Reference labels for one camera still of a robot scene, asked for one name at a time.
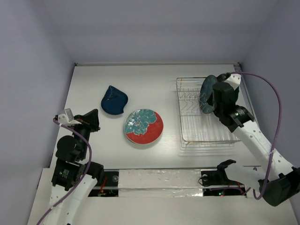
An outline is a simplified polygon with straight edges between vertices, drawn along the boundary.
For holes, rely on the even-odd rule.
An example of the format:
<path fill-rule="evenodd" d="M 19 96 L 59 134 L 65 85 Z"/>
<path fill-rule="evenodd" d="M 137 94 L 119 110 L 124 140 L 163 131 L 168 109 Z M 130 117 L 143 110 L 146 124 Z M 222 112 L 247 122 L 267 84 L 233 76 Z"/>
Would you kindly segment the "dark teal patterned plate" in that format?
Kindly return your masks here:
<path fill-rule="evenodd" d="M 209 75 L 202 83 L 199 97 L 200 109 L 204 114 L 210 114 L 213 112 L 214 107 L 208 104 L 208 100 L 213 92 L 213 85 L 217 82 L 217 78 L 214 75 Z"/>

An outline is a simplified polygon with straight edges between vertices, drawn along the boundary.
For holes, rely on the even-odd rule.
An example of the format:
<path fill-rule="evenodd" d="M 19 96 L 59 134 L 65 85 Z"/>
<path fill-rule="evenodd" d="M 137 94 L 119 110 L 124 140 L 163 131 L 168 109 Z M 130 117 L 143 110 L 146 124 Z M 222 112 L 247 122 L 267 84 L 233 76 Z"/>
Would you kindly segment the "dark blue leaf-shaped plate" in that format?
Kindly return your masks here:
<path fill-rule="evenodd" d="M 104 97 L 101 100 L 101 108 L 107 114 L 120 115 L 124 113 L 124 108 L 127 103 L 127 94 L 109 85 Z"/>

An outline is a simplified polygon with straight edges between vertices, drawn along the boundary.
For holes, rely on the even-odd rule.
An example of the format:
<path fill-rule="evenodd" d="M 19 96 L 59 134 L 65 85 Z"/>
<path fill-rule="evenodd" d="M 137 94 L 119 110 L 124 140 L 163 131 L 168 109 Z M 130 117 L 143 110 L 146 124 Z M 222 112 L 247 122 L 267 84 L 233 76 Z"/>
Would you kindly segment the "red and teal floral plate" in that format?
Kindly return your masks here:
<path fill-rule="evenodd" d="M 150 143 L 157 140 L 164 129 L 160 115 L 151 109 L 138 109 L 129 114 L 124 123 L 127 139 L 136 143 Z"/>

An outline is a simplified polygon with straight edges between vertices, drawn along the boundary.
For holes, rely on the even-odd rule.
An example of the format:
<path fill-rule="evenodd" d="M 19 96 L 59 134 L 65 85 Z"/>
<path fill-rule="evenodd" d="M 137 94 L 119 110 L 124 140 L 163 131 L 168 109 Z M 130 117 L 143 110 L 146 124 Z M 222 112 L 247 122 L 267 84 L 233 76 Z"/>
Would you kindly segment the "light green flower plate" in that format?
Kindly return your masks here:
<path fill-rule="evenodd" d="M 137 142 L 134 142 L 134 141 L 132 141 L 130 139 L 128 139 L 128 141 L 130 143 L 134 144 L 134 145 L 139 145 L 139 146 L 151 146 L 151 145 L 155 145 L 158 142 L 158 140 L 154 140 L 154 141 L 149 142 L 149 143 L 137 143 Z"/>

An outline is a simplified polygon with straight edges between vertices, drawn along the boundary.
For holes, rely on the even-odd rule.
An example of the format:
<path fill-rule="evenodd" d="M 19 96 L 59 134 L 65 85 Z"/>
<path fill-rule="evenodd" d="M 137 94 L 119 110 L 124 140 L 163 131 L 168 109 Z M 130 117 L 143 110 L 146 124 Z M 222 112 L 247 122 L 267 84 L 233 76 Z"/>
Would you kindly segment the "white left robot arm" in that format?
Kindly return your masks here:
<path fill-rule="evenodd" d="M 91 160 L 91 133 L 100 130 L 98 109 L 84 115 L 65 109 L 53 121 L 71 131 L 57 142 L 49 206 L 44 225 L 73 225 L 91 190 L 103 182 L 104 167 Z"/>

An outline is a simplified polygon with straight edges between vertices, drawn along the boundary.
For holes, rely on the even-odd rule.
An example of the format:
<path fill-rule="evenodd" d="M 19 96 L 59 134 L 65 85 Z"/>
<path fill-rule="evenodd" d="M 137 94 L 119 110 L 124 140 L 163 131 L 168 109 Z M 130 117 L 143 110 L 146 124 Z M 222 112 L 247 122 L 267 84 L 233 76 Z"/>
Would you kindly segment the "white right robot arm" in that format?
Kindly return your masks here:
<path fill-rule="evenodd" d="M 271 206 L 278 206 L 300 191 L 300 169 L 293 166 L 275 149 L 274 144 L 259 129 L 254 116 L 243 106 L 237 105 L 238 86 L 227 82 L 203 84 L 200 91 L 202 111 L 210 109 L 219 121 L 236 135 L 259 162 L 263 172 L 239 166 L 233 159 L 217 165 L 213 175 L 219 183 L 241 182 L 259 192 L 255 199 L 263 199 Z"/>

